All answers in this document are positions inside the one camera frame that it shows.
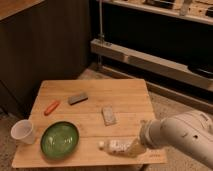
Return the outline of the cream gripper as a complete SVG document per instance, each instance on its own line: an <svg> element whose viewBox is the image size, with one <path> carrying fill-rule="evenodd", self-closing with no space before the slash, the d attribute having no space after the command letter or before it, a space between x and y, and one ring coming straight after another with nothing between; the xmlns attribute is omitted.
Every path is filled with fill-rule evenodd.
<svg viewBox="0 0 213 171"><path fill-rule="evenodd" d="M140 142L138 138L134 139L131 145L127 148L127 155L137 157L146 152L146 147Z"/></svg>

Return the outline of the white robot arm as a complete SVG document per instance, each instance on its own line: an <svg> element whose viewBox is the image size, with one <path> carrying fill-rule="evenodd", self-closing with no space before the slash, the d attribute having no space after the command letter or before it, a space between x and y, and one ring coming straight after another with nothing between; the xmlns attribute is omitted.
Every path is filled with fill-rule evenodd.
<svg viewBox="0 0 213 171"><path fill-rule="evenodd" d="M147 149L172 146L213 170L213 120L204 112L182 114L143 121L138 137L127 148L132 156Z"/></svg>

